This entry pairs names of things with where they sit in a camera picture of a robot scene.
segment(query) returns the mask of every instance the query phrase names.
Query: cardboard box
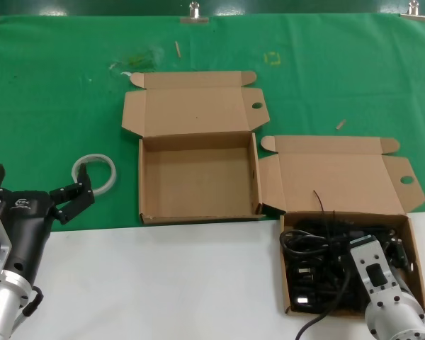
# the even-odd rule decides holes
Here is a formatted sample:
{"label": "cardboard box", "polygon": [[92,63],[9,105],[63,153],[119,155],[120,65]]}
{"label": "cardboard box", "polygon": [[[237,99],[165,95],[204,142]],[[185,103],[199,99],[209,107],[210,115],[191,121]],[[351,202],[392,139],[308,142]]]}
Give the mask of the cardboard box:
{"label": "cardboard box", "polygon": [[123,128],[139,144],[143,223],[261,216],[256,140],[269,121],[254,72],[134,73]]}
{"label": "cardboard box", "polygon": [[[400,148],[397,140],[377,137],[268,136],[264,149],[277,152],[260,159],[263,203],[283,211],[280,232],[307,217],[322,218],[324,211],[360,225],[381,223],[397,230],[412,271],[407,285],[425,309],[421,265],[410,219],[406,213],[425,201],[409,160],[387,156]],[[282,272],[289,263],[280,252]],[[283,275],[285,312],[290,308]],[[336,311],[335,315],[349,315]]]}

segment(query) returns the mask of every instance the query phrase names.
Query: small debris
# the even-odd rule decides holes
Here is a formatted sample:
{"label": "small debris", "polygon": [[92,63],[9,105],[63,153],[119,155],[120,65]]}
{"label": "small debris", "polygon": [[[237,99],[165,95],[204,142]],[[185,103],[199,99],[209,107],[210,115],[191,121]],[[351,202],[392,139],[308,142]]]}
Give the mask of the small debris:
{"label": "small debris", "polygon": [[175,46],[176,46],[176,51],[178,53],[178,57],[179,57],[179,59],[181,59],[181,51],[179,50],[179,45],[178,45],[177,41],[175,41]]}
{"label": "small debris", "polygon": [[346,119],[343,119],[343,120],[340,122],[340,124],[338,124],[338,125],[337,125],[337,127],[335,128],[335,130],[340,130],[340,129],[341,129],[341,127],[342,127],[343,125],[345,125],[345,123],[346,123]]}
{"label": "small debris", "polygon": [[143,70],[143,69],[154,69],[154,53],[152,50],[148,50],[144,53],[139,53],[137,55],[129,58],[127,63],[128,67],[133,69]]}

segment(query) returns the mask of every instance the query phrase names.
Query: white surface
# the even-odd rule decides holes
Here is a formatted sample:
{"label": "white surface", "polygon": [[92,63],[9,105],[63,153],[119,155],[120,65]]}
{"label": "white surface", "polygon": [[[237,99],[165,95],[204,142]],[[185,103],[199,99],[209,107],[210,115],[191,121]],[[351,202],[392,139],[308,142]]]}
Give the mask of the white surface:
{"label": "white surface", "polygon": [[[411,214],[425,277],[425,213]],[[59,232],[35,284],[45,299],[14,340],[294,339],[283,314],[278,222]],[[328,317],[302,339],[367,339]]]}

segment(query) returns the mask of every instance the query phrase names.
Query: green mat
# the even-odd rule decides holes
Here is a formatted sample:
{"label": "green mat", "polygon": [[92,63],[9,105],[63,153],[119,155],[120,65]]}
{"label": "green mat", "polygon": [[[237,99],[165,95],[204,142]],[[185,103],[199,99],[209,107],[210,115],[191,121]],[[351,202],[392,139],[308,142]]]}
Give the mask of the green mat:
{"label": "green mat", "polygon": [[[398,155],[409,157],[425,191],[425,23],[390,14],[217,17],[207,25],[174,17],[2,18],[4,186],[65,186],[79,157],[103,153],[116,163],[115,187],[54,229],[140,225],[137,138],[120,127],[125,92],[134,88],[120,73],[205,70],[257,73],[254,86],[263,89],[271,116],[259,140],[274,134],[395,137]],[[95,187],[108,176],[105,166],[90,172]]]}

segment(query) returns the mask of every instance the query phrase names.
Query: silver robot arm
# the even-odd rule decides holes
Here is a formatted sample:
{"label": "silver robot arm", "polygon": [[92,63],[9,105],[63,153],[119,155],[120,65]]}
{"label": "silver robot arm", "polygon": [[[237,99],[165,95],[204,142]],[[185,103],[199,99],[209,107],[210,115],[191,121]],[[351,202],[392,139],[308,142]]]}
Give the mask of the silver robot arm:
{"label": "silver robot arm", "polygon": [[351,257],[370,297],[365,322],[377,340],[425,340],[424,310],[373,236],[354,240]]}
{"label": "silver robot arm", "polygon": [[52,223],[64,225],[94,203],[84,164],[77,183],[50,193],[7,190],[4,177],[0,165],[0,340],[8,340],[43,300],[34,282]]}

